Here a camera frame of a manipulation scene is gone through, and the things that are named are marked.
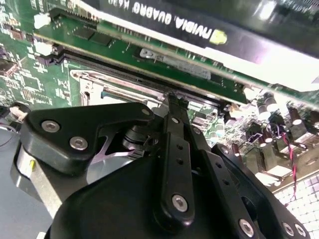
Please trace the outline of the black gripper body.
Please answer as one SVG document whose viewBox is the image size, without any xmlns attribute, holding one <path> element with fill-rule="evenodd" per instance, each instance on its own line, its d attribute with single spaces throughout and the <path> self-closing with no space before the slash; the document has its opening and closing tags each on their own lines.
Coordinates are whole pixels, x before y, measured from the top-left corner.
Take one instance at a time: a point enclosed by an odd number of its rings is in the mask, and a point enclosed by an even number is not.
<svg viewBox="0 0 319 239">
<path fill-rule="evenodd" d="M 60 207 L 49 239 L 180 239 L 196 216 L 185 126 L 166 127 L 159 151 L 84 187 Z"/>
</svg>

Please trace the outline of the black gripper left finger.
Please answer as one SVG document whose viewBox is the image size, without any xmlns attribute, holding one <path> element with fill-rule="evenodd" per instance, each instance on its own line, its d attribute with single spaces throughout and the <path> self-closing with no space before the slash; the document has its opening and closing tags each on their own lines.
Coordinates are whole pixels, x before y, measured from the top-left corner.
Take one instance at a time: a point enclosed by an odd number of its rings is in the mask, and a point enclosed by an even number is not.
<svg viewBox="0 0 319 239">
<path fill-rule="evenodd" d="M 167 98 L 163 116 L 138 102 L 39 110 L 22 124 L 18 172 L 55 217 L 75 192 L 155 155 L 165 128 L 189 123 L 188 101 Z"/>
</svg>

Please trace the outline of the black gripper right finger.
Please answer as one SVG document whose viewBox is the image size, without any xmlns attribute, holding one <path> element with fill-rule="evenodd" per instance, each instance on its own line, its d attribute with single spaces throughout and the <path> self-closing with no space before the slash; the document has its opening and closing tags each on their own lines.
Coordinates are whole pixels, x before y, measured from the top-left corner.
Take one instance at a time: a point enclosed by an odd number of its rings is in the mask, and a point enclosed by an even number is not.
<svg viewBox="0 0 319 239">
<path fill-rule="evenodd" d="M 182 239 L 308 239 L 301 222 L 222 144 L 209 147 L 185 126 L 194 178 L 196 216 Z"/>
</svg>

